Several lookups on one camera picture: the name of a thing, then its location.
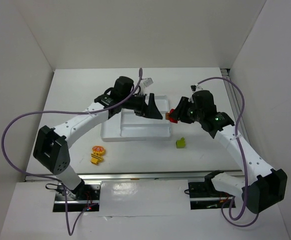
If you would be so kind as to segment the red lego brick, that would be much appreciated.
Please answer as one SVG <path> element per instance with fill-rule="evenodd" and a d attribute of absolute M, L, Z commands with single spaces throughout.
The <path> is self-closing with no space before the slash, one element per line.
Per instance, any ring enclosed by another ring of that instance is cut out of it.
<path fill-rule="evenodd" d="M 178 123 L 178 120 L 173 118 L 172 114 L 175 110 L 172 108 L 168 114 L 168 120 L 171 122 L 171 123 L 175 123 L 177 124 Z"/>

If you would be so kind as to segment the green lego piece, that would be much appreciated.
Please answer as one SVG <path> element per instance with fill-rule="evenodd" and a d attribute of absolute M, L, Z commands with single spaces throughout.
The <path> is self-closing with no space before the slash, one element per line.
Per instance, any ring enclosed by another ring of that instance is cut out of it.
<path fill-rule="evenodd" d="M 175 145 L 177 149 L 184 149 L 186 147 L 185 138 L 181 137 L 180 139 L 176 140 Z"/>

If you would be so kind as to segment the brown lego plate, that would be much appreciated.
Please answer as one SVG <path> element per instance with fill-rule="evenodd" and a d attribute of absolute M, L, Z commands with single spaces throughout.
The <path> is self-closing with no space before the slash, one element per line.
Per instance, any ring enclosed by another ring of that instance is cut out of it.
<path fill-rule="evenodd" d="M 165 119 L 166 120 L 169 120 L 170 119 L 170 114 L 168 112 L 165 114 Z"/>

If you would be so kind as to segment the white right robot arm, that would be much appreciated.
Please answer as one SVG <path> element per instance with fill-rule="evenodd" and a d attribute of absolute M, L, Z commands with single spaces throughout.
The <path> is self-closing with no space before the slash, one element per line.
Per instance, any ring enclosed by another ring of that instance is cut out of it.
<path fill-rule="evenodd" d="M 214 97 L 208 90 L 196 91 L 191 98 L 183 96 L 177 107 L 170 111 L 169 118 L 187 124 L 199 123 L 243 171 L 243 180 L 220 170 L 209 173 L 204 180 L 209 190 L 241 198 L 243 205 L 254 214 L 284 199 L 287 174 L 282 169 L 274 169 L 259 156 L 236 129 L 230 116 L 217 110 Z"/>

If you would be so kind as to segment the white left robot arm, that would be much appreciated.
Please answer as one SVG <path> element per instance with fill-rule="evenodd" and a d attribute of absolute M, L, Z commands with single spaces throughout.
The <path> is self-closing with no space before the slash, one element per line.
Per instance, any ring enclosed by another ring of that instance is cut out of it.
<path fill-rule="evenodd" d="M 66 193 L 75 199 L 81 198 L 89 189 L 70 165 L 71 146 L 92 128 L 121 112 L 132 110 L 136 116 L 162 120 L 163 116 L 155 103 L 155 96 L 134 94 L 138 87 L 126 76 L 116 79 L 114 86 L 98 96 L 81 114 L 55 127 L 39 129 L 34 144 L 33 157 L 48 169 L 66 188 Z"/>

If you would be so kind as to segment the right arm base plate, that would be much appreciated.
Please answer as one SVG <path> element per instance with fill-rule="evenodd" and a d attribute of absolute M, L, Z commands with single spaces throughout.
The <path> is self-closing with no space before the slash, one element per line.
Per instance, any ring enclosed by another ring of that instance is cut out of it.
<path fill-rule="evenodd" d="M 189 182 L 184 193 L 189 196 L 191 210 L 220 209 L 223 204 L 229 207 L 233 196 L 212 189 L 205 182 Z"/>

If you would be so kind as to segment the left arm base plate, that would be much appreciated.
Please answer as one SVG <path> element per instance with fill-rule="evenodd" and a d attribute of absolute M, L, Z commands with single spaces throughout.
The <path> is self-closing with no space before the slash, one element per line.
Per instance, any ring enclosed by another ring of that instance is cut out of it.
<path fill-rule="evenodd" d="M 100 210 L 101 182 L 88 181 L 86 184 L 87 186 L 83 194 L 77 198 L 70 192 L 67 192 L 68 212 L 79 213 L 84 208 L 86 208 L 86 212 L 98 212 Z M 66 202 L 62 186 L 56 183 L 47 183 L 45 188 L 54 192 L 52 211 L 54 213 L 64 213 Z"/>

